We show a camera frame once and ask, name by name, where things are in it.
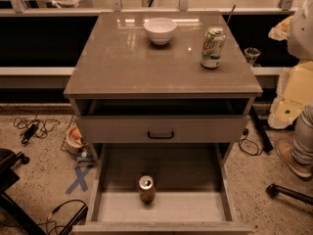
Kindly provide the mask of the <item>black bar on floor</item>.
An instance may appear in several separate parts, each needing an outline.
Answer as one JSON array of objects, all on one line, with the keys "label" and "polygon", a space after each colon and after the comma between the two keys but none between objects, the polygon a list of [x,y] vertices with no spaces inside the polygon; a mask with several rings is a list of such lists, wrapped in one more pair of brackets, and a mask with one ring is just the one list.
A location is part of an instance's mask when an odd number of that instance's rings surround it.
[{"label": "black bar on floor", "polygon": [[304,195],[302,193],[293,191],[291,189],[288,189],[286,187],[277,185],[277,184],[270,184],[266,187],[266,193],[271,197],[275,198],[279,194],[286,195],[288,197],[291,197],[293,199],[299,200],[300,202],[306,203],[308,205],[313,206],[313,197]]}]

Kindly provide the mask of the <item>grey drawer cabinet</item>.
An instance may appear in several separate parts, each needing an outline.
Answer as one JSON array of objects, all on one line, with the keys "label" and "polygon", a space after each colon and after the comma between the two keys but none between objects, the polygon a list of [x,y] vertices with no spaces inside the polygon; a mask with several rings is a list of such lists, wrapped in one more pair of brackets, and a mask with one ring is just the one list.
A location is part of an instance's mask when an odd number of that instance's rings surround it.
[{"label": "grey drawer cabinet", "polygon": [[[217,69],[201,65],[204,32],[223,25],[222,16],[167,17],[177,28],[167,44],[157,46],[143,28],[151,13],[99,15],[65,90],[75,117],[248,117],[262,89],[234,37],[227,37]],[[114,144],[217,144],[226,158],[236,142],[87,144],[94,157]]]}]

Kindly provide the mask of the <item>black office chair base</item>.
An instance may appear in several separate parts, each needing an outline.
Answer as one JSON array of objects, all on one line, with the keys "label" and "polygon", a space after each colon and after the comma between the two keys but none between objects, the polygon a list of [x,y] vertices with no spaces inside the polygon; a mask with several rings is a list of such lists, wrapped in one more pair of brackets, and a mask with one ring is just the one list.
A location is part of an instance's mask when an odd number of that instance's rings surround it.
[{"label": "black office chair base", "polygon": [[14,172],[14,166],[26,165],[29,161],[30,158],[23,152],[15,153],[9,149],[0,149],[0,208],[7,212],[27,235],[46,235],[17,203],[18,197],[14,196],[15,184],[20,180]]}]

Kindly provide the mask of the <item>white bowl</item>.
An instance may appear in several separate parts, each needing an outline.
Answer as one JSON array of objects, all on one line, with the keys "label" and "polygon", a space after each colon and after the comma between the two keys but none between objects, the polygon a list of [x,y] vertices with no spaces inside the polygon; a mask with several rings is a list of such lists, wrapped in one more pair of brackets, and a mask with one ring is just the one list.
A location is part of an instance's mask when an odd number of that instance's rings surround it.
[{"label": "white bowl", "polygon": [[177,23],[168,18],[153,18],[144,22],[144,30],[148,38],[156,45],[164,45],[170,41]]}]

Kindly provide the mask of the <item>clear glass cup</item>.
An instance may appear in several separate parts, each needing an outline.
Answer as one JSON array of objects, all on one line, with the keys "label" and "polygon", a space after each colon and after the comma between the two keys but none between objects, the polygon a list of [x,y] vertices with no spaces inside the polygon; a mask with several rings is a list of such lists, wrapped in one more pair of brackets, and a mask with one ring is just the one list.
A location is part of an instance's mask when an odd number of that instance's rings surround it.
[{"label": "clear glass cup", "polygon": [[246,58],[246,61],[253,66],[257,60],[257,58],[260,56],[261,52],[257,48],[253,47],[247,47],[244,49],[244,55]]}]

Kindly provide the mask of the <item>tan shoe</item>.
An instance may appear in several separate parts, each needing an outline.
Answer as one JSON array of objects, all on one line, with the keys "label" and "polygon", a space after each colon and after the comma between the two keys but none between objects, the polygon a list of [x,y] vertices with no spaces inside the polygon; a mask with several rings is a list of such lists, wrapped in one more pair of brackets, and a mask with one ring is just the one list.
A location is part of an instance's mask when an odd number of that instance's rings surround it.
[{"label": "tan shoe", "polygon": [[302,179],[309,179],[312,176],[311,151],[301,151],[289,141],[280,139],[276,145],[276,152],[296,176]]}]

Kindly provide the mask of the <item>person leg in jeans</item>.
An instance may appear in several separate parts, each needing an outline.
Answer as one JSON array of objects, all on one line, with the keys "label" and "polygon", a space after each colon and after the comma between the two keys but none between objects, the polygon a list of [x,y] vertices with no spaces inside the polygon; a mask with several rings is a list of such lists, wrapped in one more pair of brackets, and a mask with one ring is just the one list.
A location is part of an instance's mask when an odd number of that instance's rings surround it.
[{"label": "person leg in jeans", "polygon": [[302,165],[313,164],[313,105],[306,106],[296,120],[293,136],[294,158]]}]

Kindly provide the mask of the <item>blue tape cross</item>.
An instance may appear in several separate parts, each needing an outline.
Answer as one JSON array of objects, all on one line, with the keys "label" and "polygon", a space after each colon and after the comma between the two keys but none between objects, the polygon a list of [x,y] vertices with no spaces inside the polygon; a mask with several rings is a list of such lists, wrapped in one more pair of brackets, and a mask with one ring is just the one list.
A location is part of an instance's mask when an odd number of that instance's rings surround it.
[{"label": "blue tape cross", "polygon": [[88,165],[86,167],[77,166],[74,171],[76,174],[75,180],[70,184],[67,188],[66,193],[69,195],[71,194],[76,187],[80,187],[83,192],[88,190],[87,182],[85,180],[86,175],[93,167]]}]

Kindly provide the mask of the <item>green white soda can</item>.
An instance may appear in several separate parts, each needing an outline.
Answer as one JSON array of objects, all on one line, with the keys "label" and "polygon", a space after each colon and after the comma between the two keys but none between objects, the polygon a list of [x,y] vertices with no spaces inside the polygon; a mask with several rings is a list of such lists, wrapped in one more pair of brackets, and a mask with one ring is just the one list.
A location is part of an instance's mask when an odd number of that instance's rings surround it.
[{"label": "green white soda can", "polygon": [[201,64],[206,69],[216,69],[219,66],[225,41],[226,34],[222,26],[211,26],[207,29],[201,51]]}]

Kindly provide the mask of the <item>open lower drawer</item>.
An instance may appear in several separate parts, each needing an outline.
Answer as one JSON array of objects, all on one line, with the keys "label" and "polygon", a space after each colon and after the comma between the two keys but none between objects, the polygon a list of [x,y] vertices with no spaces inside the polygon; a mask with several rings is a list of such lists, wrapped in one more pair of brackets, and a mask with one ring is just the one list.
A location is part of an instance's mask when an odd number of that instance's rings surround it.
[{"label": "open lower drawer", "polygon": [[[155,199],[140,200],[143,175]],[[103,148],[83,225],[73,235],[248,235],[230,202],[217,144],[120,144]]]}]

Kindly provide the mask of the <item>orange soda can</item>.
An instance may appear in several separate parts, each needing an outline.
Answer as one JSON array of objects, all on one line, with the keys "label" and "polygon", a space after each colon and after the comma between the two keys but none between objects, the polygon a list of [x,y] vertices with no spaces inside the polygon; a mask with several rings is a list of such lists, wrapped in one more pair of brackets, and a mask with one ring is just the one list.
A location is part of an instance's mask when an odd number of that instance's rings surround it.
[{"label": "orange soda can", "polygon": [[150,204],[155,199],[156,195],[156,185],[154,179],[149,175],[143,175],[139,179],[138,187],[140,200],[146,205]]}]

